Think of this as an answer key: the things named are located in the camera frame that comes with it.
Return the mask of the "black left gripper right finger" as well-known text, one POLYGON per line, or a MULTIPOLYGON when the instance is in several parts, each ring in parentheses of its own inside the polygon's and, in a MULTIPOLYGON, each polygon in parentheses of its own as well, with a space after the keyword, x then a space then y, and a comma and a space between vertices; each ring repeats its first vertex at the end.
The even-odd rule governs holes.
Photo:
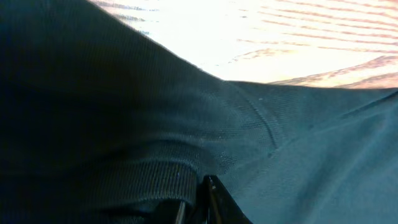
POLYGON ((217 176, 207 175, 203 183, 208 198, 208 224, 252 224, 217 176))

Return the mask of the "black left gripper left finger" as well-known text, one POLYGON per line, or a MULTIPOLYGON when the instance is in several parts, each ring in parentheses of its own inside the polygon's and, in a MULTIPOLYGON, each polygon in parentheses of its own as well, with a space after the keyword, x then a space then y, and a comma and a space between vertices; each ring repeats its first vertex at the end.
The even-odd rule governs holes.
POLYGON ((182 200, 165 200, 156 206, 152 224, 202 224, 202 209, 182 200))

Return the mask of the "black t-shirt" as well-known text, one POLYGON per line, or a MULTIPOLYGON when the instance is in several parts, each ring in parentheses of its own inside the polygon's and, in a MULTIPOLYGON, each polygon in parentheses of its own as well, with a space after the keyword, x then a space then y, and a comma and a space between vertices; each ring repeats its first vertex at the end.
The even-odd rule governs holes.
POLYGON ((1 2, 1 222, 396 223, 397 90, 223 81, 88 1, 1 2))

